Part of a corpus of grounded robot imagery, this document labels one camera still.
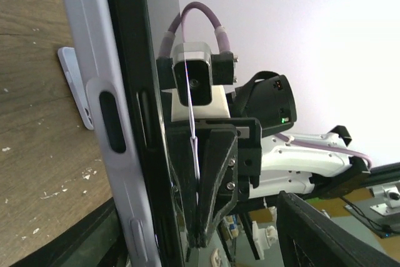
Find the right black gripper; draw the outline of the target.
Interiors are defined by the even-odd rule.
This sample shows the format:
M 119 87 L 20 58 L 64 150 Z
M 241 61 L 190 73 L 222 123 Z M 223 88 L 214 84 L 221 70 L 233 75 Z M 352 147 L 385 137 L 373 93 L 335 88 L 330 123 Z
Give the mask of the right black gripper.
M 215 124 L 231 124 L 236 128 L 199 131 L 198 205 L 189 126 L 174 123 L 166 130 L 175 199 L 190 247 L 206 247 L 237 200 L 249 199 L 250 188 L 257 188 L 260 182 L 263 153 L 260 122 L 256 118 L 201 119 L 196 128 Z

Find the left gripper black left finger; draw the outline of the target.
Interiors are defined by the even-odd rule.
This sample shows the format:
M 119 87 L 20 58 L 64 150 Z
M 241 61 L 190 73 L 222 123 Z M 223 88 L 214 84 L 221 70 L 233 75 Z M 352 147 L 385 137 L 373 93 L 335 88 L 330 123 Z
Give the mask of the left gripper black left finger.
M 112 199 L 13 266 L 124 266 L 125 240 Z

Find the lilac phone case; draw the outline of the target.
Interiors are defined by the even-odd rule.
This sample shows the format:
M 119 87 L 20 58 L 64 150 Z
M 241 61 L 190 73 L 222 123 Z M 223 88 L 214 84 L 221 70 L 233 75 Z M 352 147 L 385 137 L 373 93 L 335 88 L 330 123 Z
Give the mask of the lilac phone case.
M 132 266 L 160 266 L 108 0 L 64 0 L 102 160 Z

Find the black phone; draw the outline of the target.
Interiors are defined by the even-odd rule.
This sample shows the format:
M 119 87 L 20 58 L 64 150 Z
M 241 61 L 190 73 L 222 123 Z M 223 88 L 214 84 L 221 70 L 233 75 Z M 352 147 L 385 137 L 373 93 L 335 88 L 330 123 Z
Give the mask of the black phone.
M 179 229 L 179 191 L 171 172 L 167 128 L 172 96 L 162 92 L 169 80 L 171 50 L 163 39 L 181 16 L 179 0 L 107 0 L 126 93 L 133 138 L 151 209 L 144 224 L 153 232 L 153 266 L 184 266 Z

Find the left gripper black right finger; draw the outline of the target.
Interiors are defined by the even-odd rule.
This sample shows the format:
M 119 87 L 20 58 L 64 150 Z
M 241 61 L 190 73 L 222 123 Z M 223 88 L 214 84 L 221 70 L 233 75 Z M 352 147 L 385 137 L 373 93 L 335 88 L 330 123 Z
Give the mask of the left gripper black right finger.
M 281 191 L 276 207 L 284 266 L 399 266 L 295 194 Z

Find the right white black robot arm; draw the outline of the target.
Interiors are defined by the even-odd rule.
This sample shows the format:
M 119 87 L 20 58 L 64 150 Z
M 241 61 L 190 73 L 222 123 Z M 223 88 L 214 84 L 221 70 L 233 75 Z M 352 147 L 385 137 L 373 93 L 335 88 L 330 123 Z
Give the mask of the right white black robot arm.
M 290 83 L 256 73 L 235 92 L 228 51 L 161 51 L 162 90 L 170 91 L 171 172 L 191 248 L 206 247 L 223 218 L 281 191 L 332 198 L 356 187 L 372 162 L 348 148 L 344 126 L 326 134 L 289 134 L 297 120 Z

